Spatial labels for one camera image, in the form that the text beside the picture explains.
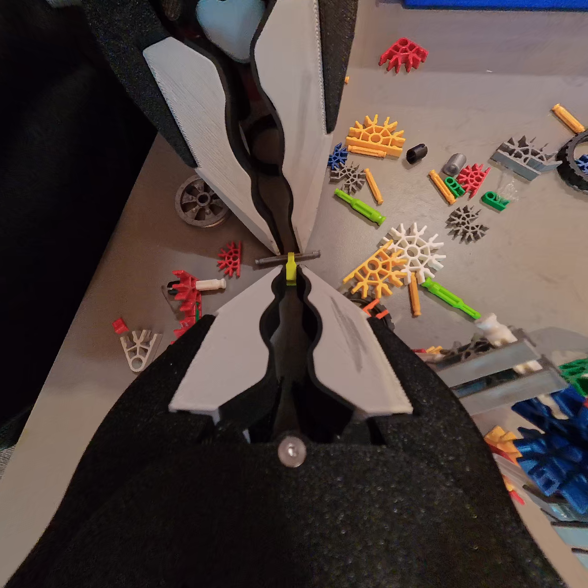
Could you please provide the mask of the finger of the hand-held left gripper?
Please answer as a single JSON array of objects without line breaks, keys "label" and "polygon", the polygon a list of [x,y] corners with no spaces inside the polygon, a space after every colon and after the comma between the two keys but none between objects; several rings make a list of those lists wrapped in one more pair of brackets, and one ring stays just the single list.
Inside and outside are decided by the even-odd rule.
[{"label": "finger of the hand-held left gripper", "polygon": [[218,61],[170,36],[145,48],[143,57],[195,159],[197,173],[262,244],[280,253],[282,242],[261,200]]},{"label": "finger of the hand-held left gripper", "polygon": [[289,195],[290,232],[305,252],[332,139],[326,129],[318,1],[269,1],[251,43],[251,65],[277,126],[277,169]]}]

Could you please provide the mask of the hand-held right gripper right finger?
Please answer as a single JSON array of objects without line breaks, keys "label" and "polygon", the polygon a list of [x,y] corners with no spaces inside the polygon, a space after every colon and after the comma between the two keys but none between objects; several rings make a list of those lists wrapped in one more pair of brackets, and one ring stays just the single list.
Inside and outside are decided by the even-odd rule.
[{"label": "hand-held right gripper right finger", "polygon": [[305,302],[318,322],[311,376],[362,417],[412,414],[412,405],[368,315],[305,266]]}]

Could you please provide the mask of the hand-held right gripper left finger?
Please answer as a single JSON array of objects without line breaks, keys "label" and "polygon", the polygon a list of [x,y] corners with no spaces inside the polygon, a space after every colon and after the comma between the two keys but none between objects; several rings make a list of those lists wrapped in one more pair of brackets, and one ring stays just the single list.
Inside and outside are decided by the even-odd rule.
[{"label": "hand-held right gripper left finger", "polygon": [[277,267],[224,304],[214,315],[202,345],[176,390],[169,411],[228,417],[228,403],[266,375],[269,349],[262,339],[263,313],[275,300]]}]

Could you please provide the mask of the thin dark grey rod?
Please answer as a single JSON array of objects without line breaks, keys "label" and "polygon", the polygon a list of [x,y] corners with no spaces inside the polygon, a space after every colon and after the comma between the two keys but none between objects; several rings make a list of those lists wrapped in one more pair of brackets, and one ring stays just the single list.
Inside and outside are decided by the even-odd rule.
[{"label": "thin dark grey rod", "polygon": [[268,256],[265,258],[259,258],[254,260],[254,264],[258,267],[262,266],[274,266],[274,265],[285,265],[292,261],[299,264],[304,261],[311,261],[318,259],[321,256],[320,251],[313,251],[306,254],[295,254],[290,252],[288,254],[280,254],[275,256]]}]

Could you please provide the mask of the lime green rod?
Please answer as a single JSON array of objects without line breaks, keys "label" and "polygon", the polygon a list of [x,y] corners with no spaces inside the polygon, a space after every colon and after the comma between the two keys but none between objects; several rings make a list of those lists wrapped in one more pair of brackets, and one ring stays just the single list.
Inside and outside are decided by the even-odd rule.
[{"label": "lime green rod", "polygon": [[451,307],[458,309],[468,316],[470,316],[474,320],[481,319],[481,313],[473,309],[472,307],[468,306],[464,301],[459,298],[457,295],[452,293],[450,290],[442,286],[440,283],[437,283],[431,280],[430,277],[427,277],[424,282],[421,284],[422,287],[427,289],[431,294],[435,295]]},{"label": "lime green rod", "polygon": [[386,216],[382,215],[378,210],[372,208],[359,198],[351,196],[338,188],[334,190],[334,195],[348,203],[353,210],[357,211],[371,222],[381,226],[386,221]]}]

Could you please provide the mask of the red connector rack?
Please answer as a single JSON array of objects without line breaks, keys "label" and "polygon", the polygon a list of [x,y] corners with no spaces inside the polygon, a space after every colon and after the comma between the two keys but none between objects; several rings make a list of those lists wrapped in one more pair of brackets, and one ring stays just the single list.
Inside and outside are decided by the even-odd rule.
[{"label": "red connector rack", "polygon": [[168,290],[174,290],[174,299],[181,302],[179,311],[184,313],[179,321],[180,328],[173,331],[178,340],[202,318],[202,294],[196,287],[198,280],[195,276],[185,270],[174,270],[172,273],[178,279],[168,284]]}]

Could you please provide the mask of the beige triangular connector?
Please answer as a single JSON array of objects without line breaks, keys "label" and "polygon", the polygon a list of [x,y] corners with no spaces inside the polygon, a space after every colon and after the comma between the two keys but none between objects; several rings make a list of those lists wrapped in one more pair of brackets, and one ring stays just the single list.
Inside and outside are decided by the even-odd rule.
[{"label": "beige triangular connector", "polygon": [[120,337],[123,352],[130,370],[140,373],[149,366],[158,350],[161,334],[150,330],[132,331]]}]

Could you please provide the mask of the yellow half-circle connector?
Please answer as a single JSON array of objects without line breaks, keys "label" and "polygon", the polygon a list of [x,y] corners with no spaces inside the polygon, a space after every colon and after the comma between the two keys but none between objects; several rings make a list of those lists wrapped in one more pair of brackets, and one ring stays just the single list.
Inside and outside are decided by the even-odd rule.
[{"label": "yellow half-circle connector", "polygon": [[349,128],[345,146],[356,145],[365,148],[386,151],[386,156],[399,158],[403,153],[404,130],[398,130],[398,122],[390,122],[387,117],[383,123],[378,122],[378,115],[370,118],[366,115],[363,122],[356,121]]}]

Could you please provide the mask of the large yellow fan connector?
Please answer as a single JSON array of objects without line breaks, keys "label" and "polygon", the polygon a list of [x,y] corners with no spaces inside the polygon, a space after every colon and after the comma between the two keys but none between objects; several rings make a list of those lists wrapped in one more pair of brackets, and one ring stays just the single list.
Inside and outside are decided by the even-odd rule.
[{"label": "large yellow fan connector", "polygon": [[392,288],[403,286],[408,258],[404,249],[392,251],[391,243],[380,247],[342,280],[344,285],[354,283],[350,286],[351,294],[360,293],[363,299],[369,296],[380,299],[391,296]]}]

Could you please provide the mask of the dark grey snowflake connector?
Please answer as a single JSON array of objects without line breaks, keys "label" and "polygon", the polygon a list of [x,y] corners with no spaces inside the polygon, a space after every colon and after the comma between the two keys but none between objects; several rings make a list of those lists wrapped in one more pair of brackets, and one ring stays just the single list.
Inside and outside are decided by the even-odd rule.
[{"label": "dark grey snowflake connector", "polygon": [[489,227],[481,221],[481,209],[470,205],[453,210],[446,219],[446,228],[453,239],[467,245],[478,242],[489,231]]},{"label": "dark grey snowflake connector", "polygon": [[348,195],[354,195],[364,187],[366,175],[360,165],[351,163],[331,169],[329,180],[332,183],[342,183],[341,190]]}]

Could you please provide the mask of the small red snowflake connector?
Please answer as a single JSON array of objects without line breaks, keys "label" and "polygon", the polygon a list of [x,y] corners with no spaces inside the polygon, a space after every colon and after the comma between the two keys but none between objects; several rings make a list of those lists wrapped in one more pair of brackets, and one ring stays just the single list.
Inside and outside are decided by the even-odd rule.
[{"label": "small red snowflake connector", "polygon": [[218,253],[217,267],[225,276],[239,278],[241,275],[242,242],[228,242]]}]

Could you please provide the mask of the grey spoked wheel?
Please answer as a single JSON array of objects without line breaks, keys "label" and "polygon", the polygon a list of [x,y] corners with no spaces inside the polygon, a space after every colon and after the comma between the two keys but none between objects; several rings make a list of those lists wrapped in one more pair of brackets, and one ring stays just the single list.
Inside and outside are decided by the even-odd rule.
[{"label": "grey spoked wheel", "polygon": [[199,229],[218,227],[231,216],[227,204],[197,173],[178,188],[174,204],[181,220]]}]

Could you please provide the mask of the white snowflake connector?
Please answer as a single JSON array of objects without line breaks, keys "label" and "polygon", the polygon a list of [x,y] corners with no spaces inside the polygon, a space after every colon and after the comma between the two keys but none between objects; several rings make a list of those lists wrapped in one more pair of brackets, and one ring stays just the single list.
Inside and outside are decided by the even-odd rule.
[{"label": "white snowflake connector", "polygon": [[444,267],[442,261],[446,256],[439,253],[443,243],[436,241],[437,234],[424,239],[426,229],[426,226],[419,229],[416,223],[407,228],[400,224],[396,229],[390,228],[380,239],[379,245],[385,246],[387,252],[401,251],[401,258],[407,259],[407,264],[403,267],[405,285],[412,281],[422,284],[427,277],[434,279],[434,271]]}]

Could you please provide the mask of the multicoloured construction toy model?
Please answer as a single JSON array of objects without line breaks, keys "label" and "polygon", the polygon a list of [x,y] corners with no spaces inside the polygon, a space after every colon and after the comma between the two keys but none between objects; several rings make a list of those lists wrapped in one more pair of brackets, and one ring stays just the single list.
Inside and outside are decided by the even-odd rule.
[{"label": "multicoloured construction toy model", "polygon": [[536,353],[521,330],[494,313],[478,334],[449,349],[414,349],[472,416],[511,409],[529,428],[498,425],[485,435],[499,466],[517,467],[520,486],[562,522],[587,522],[587,359],[560,367]]}]

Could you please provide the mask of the grey connector with flat strip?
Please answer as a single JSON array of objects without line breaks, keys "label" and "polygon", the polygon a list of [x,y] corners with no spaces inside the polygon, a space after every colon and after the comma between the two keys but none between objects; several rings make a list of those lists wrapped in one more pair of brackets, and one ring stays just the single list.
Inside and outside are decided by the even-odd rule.
[{"label": "grey connector with flat strip", "polygon": [[547,146],[537,146],[535,138],[528,140],[526,136],[517,141],[510,138],[496,148],[490,160],[527,181],[533,181],[562,164],[556,153],[546,151]]}]

